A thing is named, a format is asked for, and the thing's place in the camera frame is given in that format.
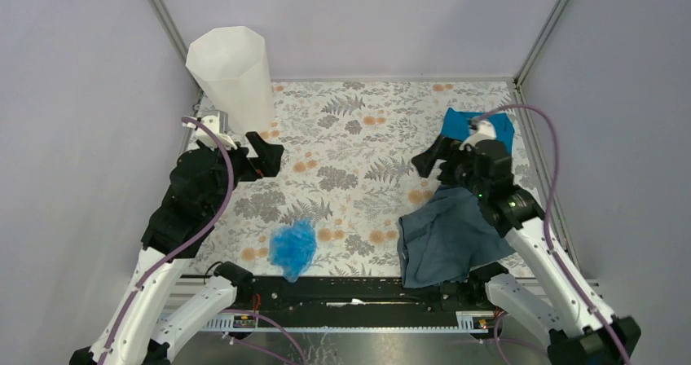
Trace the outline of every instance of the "crumpled blue plastic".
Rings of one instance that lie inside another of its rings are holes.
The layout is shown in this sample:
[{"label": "crumpled blue plastic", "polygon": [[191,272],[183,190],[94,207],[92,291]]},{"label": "crumpled blue plastic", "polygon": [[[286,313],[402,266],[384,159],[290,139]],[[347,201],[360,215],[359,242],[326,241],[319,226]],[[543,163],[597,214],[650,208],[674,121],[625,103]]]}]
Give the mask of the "crumpled blue plastic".
[{"label": "crumpled blue plastic", "polygon": [[315,229],[309,219],[296,221],[293,226],[283,226],[271,235],[269,262],[283,268],[288,282],[307,271],[317,250]]}]

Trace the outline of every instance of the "white wall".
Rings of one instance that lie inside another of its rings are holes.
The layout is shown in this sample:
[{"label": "white wall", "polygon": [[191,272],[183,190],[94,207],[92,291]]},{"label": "white wall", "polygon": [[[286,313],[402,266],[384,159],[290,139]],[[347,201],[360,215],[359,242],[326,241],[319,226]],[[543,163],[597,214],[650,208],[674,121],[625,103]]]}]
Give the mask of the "white wall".
[{"label": "white wall", "polygon": [[689,363],[690,38],[691,0],[571,0],[525,84],[561,135],[582,266],[643,328],[639,364]]},{"label": "white wall", "polygon": [[195,86],[147,0],[0,0],[0,362],[110,319]]},{"label": "white wall", "polygon": [[556,0],[164,0],[185,43],[246,25],[271,77],[508,77]]}]

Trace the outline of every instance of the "floral tablecloth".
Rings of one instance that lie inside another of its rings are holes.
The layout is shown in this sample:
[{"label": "floral tablecloth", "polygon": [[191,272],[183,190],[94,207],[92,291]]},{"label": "floral tablecloth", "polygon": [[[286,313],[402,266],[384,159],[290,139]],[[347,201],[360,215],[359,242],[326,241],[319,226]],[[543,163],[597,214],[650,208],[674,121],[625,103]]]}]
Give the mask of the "floral tablecloth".
[{"label": "floral tablecloth", "polygon": [[[438,186],[438,169],[420,178],[410,159],[437,137],[447,108],[480,112],[510,98],[500,81],[286,82],[273,90],[277,116],[260,131],[285,146],[279,176],[240,183],[189,274],[229,260],[255,275],[280,275],[267,260],[271,233],[311,218],[318,247],[306,275],[400,275],[398,218]],[[207,98],[200,106],[213,108]],[[520,126],[509,117],[517,182],[537,196]],[[532,276],[517,254],[501,262],[516,277]]]}]

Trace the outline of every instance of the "white trash can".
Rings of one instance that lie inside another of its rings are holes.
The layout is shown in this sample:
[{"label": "white trash can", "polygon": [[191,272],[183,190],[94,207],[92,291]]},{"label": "white trash can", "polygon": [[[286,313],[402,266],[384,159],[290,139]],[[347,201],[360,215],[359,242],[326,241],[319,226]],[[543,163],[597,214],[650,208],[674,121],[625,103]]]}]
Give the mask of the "white trash can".
[{"label": "white trash can", "polygon": [[237,134],[261,132],[276,115],[264,38],[247,27],[212,29],[195,40],[187,69]]}]

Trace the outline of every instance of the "black wire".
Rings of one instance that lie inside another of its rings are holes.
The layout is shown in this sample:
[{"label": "black wire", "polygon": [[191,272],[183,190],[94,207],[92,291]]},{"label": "black wire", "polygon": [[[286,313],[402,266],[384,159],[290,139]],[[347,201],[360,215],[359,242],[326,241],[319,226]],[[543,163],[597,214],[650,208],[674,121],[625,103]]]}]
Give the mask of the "black wire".
[{"label": "black wire", "polygon": [[211,269],[213,269],[214,267],[220,265],[221,263],[222,263],[222,262],[220,262],[220,261],[219,261],[219,262],[215,262],[213,265],[209,266],[208,269],[206,269],[206,272],[204,273],[204,285],[206,285],[206,276],[209,275],[209,272],[211,271]]}]

